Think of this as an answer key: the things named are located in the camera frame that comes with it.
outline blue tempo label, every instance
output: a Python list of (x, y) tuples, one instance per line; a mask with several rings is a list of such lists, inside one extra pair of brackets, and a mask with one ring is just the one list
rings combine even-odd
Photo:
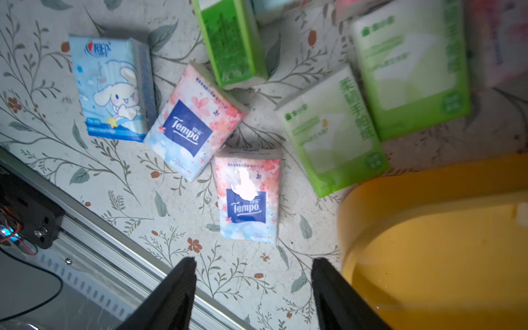
[(257, 191), (252, 201), (247, 201), (231, 189), (227, 189), (228, 217), (233, 223), (259, 221), (266, 223), (266, 192)]
[(165, 136), (187, 149), (193, 157), (213, 133), (181, 101), (176, 103), (163, 127), (165, 127)]

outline yellow star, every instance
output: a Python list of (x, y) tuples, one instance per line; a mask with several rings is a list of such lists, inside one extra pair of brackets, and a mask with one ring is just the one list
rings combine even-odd
[(111, 128), (116, 128), (118, 126), (117, 120), (113, 117), (108, 117), (108, 121), (106, 123), (109, 124)]

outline yellow basin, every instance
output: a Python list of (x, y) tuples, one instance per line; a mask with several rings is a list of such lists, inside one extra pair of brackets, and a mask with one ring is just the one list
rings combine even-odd
[(381, 177), (337, 228), (343, 277), (394, 329), (528, 329), (528, 154)]

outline light green tissue box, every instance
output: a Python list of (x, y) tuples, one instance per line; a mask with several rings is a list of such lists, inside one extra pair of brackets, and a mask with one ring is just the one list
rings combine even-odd
[(352, 34), (381, 140), (470, 113), (459, 0), (398, 0)]
[(389, 168), (348, 64), (284, 99), (276, 112), (319, 197)]
[(225, 89), (268, 80), (264, 49), (246, 0), (192, 0), (216, 81)]

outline pink floral tissue packaging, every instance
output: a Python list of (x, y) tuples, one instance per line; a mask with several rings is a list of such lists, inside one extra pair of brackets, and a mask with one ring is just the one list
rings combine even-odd
[(214, 81), (206, 67), (189, 63), (145, 137), (144, 142), (189, 181), (202, 173), (248, 111)]
[(214, 157), (220, 234), (277, 242), (281, 149), (224, 148)]

